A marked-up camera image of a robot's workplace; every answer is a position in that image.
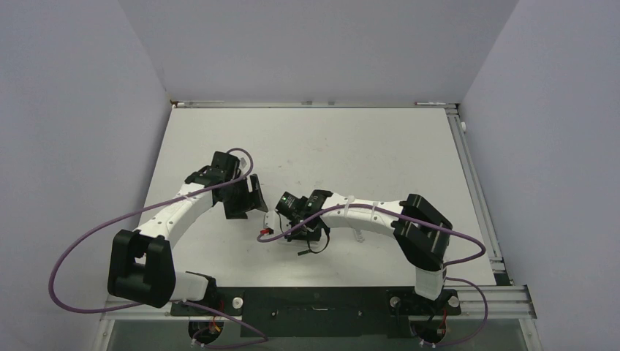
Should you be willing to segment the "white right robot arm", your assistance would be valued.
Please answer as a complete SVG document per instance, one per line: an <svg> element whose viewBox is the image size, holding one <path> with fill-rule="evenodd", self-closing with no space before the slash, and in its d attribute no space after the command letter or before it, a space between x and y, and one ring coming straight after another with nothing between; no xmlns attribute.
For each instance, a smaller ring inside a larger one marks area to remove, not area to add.
<svg viewBox="0 0 620 351"><path fill-rule="evenodd" d="M394 238L415 267L415 307L431 313L442 304L444 255L450 241L445 231L453 226L424 197L410 194L404 200L371 201L319 189L308 197L285 192L274 213L290 227L302 224L286 235L288 241L318 241L336 228Z"/></svg>

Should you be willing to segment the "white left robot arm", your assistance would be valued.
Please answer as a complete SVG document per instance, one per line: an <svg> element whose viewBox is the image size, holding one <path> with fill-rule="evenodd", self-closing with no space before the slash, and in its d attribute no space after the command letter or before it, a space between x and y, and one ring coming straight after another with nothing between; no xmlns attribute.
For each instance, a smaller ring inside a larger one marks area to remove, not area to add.
<svg viewBox="0 0 620 351"><path fill-rule="evenodd" d="M189 301L199 314L218 303L212 276L175 268L173 248L196 220L221 203L226 219L247 219L248 212L267 212L260 180L234 151L217 151L209 165L186 177L176 197L134 230L113 239L107 291L110 295L152 307Z"/></svg>

